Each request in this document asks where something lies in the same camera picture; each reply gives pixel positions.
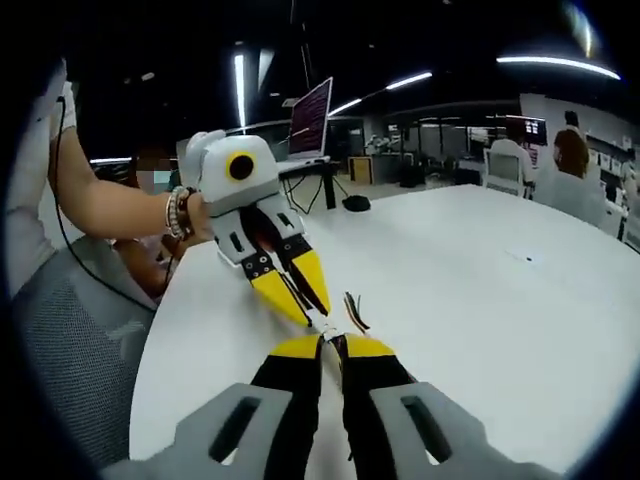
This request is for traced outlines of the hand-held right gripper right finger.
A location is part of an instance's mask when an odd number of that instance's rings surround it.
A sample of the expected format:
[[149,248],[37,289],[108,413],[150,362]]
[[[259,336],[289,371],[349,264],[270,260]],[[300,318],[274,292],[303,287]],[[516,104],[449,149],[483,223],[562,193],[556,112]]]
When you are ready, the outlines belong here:
[[556,478],[494,448],[478,418],[417,381],[381,341],[347,334],[340,357],[343,424],[358,478]]

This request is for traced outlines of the person's left hand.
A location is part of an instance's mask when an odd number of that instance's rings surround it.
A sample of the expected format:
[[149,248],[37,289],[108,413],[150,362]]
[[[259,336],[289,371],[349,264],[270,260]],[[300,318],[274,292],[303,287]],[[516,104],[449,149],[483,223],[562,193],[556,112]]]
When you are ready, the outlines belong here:
[[199,242],[212,241],[214,232],[209,223],[207,208],[200,193],[191,194],[187,199],[187,213],[194,239]]

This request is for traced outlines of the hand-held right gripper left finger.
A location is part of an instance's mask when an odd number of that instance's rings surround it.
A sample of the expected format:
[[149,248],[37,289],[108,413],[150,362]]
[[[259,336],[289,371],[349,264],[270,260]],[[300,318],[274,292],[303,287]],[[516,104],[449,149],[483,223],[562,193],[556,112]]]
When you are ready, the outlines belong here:
[[249,384],[236,383],[181,420],[173,443],[123,460],[105,479],[302,479],[318,428],[323,341],[274,348]]

